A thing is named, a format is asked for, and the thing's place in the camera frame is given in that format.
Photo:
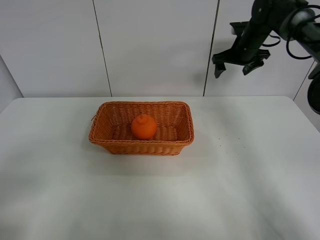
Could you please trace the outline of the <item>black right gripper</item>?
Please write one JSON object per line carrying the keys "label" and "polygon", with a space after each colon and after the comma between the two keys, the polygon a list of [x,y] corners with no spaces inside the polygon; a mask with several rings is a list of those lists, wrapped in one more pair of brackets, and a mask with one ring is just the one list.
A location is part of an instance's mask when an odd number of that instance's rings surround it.
{"label": "black right gripper", "polygon": [[285,38],[281,27],[287,16],[287,0],[255,0],[248,22],[230,24],[236,34],[232,47],[212,56],[215,78],[218,79],[226,70],[225,63],[244,66],[244,75],[262,67],[263,57],[268,57],[269,54],[260,54],[260,47],[271,32],[275,32],[279,39]]}

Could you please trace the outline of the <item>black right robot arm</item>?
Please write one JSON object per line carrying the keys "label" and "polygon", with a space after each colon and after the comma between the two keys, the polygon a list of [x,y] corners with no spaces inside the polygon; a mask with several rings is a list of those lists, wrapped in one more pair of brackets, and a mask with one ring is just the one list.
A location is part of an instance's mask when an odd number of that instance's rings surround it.
{"label": "black right robot arm", "polygon": [[219,78],[226,70],[225,64],[242,66],[244,75],[260,68],[270,52],[265,40],[271,32],[278,40],[297,41],[307,52],[307,58],[320,60],[320,16],[314,10],[318,5],[306,0],[256,0],[252,5],[251,18],[245,22],[232,22],[236,39],[230,49],[212,56],[214,76]]}

